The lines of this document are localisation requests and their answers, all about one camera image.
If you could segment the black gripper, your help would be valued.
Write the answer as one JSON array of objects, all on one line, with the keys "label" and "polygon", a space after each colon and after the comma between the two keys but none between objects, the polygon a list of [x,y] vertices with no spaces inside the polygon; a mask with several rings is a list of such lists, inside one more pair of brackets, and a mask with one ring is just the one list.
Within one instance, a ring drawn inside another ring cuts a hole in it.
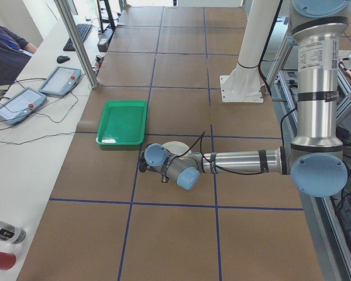
[{"label": "black gripper", "polygon": [[140,158],[139,159],[139,171],[141,173],[145,173],[147,169],[148,169],[148,164],[146,162],[146,159],[145,158]]}]

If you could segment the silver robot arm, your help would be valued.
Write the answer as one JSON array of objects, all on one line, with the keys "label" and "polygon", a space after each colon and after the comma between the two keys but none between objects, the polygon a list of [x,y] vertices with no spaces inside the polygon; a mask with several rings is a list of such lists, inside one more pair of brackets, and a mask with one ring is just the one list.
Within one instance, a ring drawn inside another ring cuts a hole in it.
[{"label": "silver robot arm", "polygon": [[328,197],[347,183],[343,145],[336,137],[339,36],[348,27],[348,1],[291,1],[289,33],[298,46],[297,135],[289,147],[251,152],[185,152],[148,145],[140,172],[159,173],[191,189],[201,173],[288,174],[299,191]]}]

